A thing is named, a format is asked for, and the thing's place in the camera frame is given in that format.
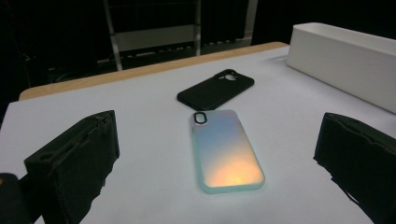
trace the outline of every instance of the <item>white box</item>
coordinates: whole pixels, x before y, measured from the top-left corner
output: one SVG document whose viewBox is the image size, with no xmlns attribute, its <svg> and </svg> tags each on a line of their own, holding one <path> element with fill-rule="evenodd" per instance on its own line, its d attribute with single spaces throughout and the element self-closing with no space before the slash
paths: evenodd
<svg viewBox="0 0 396 224">
<path fill-rule="evenodd" d="M 322 23 L 298 24 L 287 64 L 396 113 L 396 40 Z"/>
</svg>

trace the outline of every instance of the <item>table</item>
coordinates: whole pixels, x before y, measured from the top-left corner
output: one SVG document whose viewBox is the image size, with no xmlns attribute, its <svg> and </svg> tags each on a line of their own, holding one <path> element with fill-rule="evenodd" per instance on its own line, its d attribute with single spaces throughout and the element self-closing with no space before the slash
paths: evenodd
<svg viewBox="0 0 396 224">
<path fill-rule="evenodd" d="M 126 70 L 113 74 L 115 81 L 103 75 L 29 90 L 43 96 L 10 104 L 0 170 L 21 178 L 24 158 L 80 119 L 114 109 L 120 158 L 82 223 L 372 223 L 312 159 L 318 131 L 324 113 L 332 112 L 395 137 L 396 116 L 288 67 L 288 46 L 257 48 L 163 70 L 152 65 L 134 70 L 137 75 Z M 238 114 L 266 182 L 259 190 L 209 195 L 194 170 L 194 111 L 176 96 L 225 68 L 255 79 L 219 109 Z"/>
</svg>

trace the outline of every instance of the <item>iridescent phone case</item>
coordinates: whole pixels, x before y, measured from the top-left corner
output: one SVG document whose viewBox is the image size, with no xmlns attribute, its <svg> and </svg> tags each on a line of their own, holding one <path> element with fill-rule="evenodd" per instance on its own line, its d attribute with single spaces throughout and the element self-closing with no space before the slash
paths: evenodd
<svg viewBox="0 0 396 224">
<path fill-rule="evenodd" d="M 232 110 L 196 112 L 191 118 L 198 181 L 206 193 L 259 189 L 264 173 Z"/>
</svg>

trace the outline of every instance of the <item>black phone case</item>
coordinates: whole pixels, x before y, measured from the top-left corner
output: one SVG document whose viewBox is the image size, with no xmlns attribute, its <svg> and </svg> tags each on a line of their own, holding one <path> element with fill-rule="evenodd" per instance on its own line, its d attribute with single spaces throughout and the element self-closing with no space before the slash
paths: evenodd
<svg viewBox="0 0 396 224">
<path fill-rule="evenodd" d="M 177 99 L 197 110 L 213 110 L 253 86 L 254 79 L 226 69 L 177 95 Z"/>
</svg>

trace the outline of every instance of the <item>wooden table edge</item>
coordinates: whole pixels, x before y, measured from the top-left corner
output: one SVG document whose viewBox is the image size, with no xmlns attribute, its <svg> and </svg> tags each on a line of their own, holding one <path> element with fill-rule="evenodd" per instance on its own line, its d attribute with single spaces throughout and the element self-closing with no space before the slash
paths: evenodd
<svg viewBox="0 0 396 224">
<path fill-rule="evenodd" d="M 50 95 L 53 93 L 59 93 L 64 91 L 78 90 L 82 88 L 102 85 L 109 82 L 120 81 L 133 77 L 141 77 L 149 74 L 155 74 L 172 69 L 191 66 L 198 63 L 208 63 L 215 60 L 241 56 L 241 55 L 265 51 L 269 49 L 277 49 L 286 46 L 287 44 L 281 42 L 271 42 L 256 46 L 245 47 L 241 49 L 225 50 L 221 52 L 190 57 L 190 58 L 175 60 L 166 63 L 156 63 L 147 66 L 122 70 L 119 72 L 106 73 L 94 77 L 84 77 L 84 78 L 78 78 L 65 82 L 53 83 L 44 86 L 37 86 L 23 91 L 20 94 L 20 100 L 27 100 L 39 96 L 45 96 L 45 95 Z"/>
</svg>

